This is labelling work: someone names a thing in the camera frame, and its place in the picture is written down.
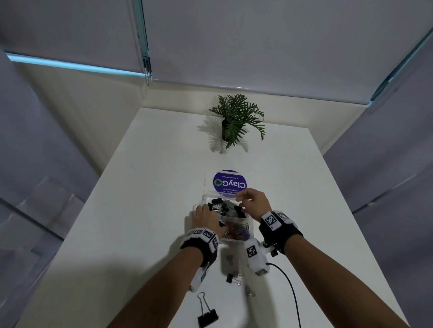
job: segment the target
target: table surface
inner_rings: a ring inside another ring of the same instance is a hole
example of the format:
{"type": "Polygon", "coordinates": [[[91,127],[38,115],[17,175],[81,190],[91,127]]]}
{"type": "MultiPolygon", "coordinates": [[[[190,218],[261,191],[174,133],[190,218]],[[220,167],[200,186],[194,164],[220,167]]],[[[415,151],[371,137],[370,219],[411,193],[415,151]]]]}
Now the table surface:
{"type": "MultiPolygon", "coordinates": [[[[250,127],[241,145],[225,151],[219,118],[140,109],[17,327],[106,327],[176,254],[193,205],[211,190],[215,173],[226,169],[264,191],[310,242],[404,318],[308,129],[265,129],[264,141],[250,127]]],[[[257,227],[254,235],[262,240],[257,227]]],[[[211,327],[297,327],[293,295],[281,272],[271,268],[257,277],[239,254],[221,247],[200,286],[220,317],[211,327]],[[225,282],[234,268],[228,254],[244,271],[242,286],[225,282]],[[246,284],[256,297],[245,295],[246,284]]],[[[290,277],[302,327],[331,327],[289,261],[282,255],[268,259],[290,277]]],[[[188,292],[171,327],[198,327],[200,314],[197,293],[188,292]]]]}

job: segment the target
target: forearm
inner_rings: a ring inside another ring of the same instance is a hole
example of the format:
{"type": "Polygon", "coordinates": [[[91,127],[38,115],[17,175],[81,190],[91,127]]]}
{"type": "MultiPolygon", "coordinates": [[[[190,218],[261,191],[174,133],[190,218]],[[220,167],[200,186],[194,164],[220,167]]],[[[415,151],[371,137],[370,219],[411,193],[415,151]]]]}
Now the forearm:
{"type": "Polygon", "coordinates": [[[202,262],[198,248],[182,249],[146,282],[107,328],[168,327],[202,262]]]}
{"type": "Polygon", "coordinates": [[[284,251],[334,327],[408,327],[361,280],[303,237],[290,237],[284,251]]]}

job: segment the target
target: potted plant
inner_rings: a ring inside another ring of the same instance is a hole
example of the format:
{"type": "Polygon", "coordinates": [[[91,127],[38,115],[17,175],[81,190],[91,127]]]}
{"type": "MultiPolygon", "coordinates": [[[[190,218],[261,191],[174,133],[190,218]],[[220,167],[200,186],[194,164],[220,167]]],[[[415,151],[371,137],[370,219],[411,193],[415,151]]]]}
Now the potted plant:
{"type": "Polygon", "coordinates": [[[261,124],[265,119],[264,113],[254,103],[246,101],[247,98],[242,94],[237,94],[234,97],[218,96],[218,107],[212,107],[210,112],[220,115],[223,120],[223,140],[227,142],[226,149],[236,145],[239,138],[246,134],[243,127],[246,124],[254,126],[260,131],[260,137],[264,138],[265,128],[261,124]]]}

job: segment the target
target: black wrist strap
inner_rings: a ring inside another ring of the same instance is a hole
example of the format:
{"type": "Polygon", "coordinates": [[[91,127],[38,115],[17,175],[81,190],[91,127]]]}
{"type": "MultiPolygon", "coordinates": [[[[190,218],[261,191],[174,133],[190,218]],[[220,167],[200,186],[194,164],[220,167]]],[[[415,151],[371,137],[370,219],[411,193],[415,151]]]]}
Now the black wrist strap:
{"type": "Polygon", "coordinates": [[[182,241],[181,249],[196,247],[203,254],[201,267],[210,266],[217,258],[217,249],[220,241],[215,232],[207,228],[190,230],[182,241]]]}
{"type": "Polygon", "coordinates": [[[262,216],[259,230],[269,245],[284,254],[284,245],[293,235],[304,236],[297,228],[296,224],[281,211],[267,212],[262,216]]]}

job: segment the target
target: purple round sticker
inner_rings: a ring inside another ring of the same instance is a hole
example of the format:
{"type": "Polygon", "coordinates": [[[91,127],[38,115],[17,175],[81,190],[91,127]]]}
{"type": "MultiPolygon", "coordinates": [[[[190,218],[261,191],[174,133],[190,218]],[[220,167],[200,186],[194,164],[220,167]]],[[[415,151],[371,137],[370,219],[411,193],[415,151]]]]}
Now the purple round sticker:
{"type": "Polygon", "coordinates": [[[213,186],[219,193],[236,194],[246,188],[245,178],[233,170],[223,170],[213,177],[213,186]]]}

